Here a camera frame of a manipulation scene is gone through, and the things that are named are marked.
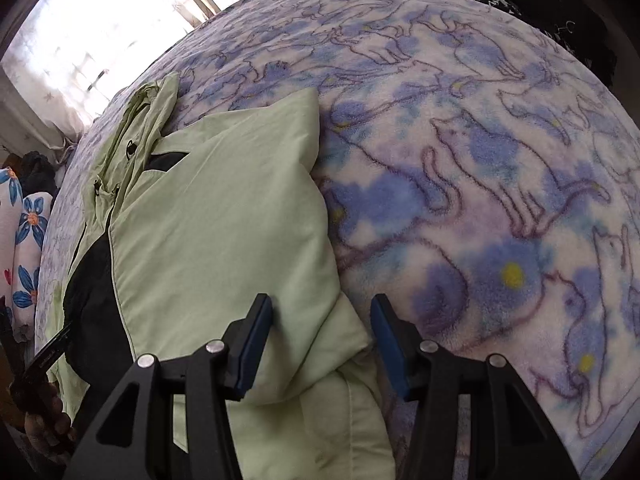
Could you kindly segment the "person's left hand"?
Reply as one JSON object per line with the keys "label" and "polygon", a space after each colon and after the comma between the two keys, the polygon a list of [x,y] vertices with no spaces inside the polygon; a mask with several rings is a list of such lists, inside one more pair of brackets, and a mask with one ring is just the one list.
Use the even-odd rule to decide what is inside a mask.
{"label": "person's left hand", "polygon": [[48,460],[67,464],[76,441],[70,416],[63,411],[58,385],[48,385],[47,407],[43,414],[27,413],[25,431],[32,447]]}

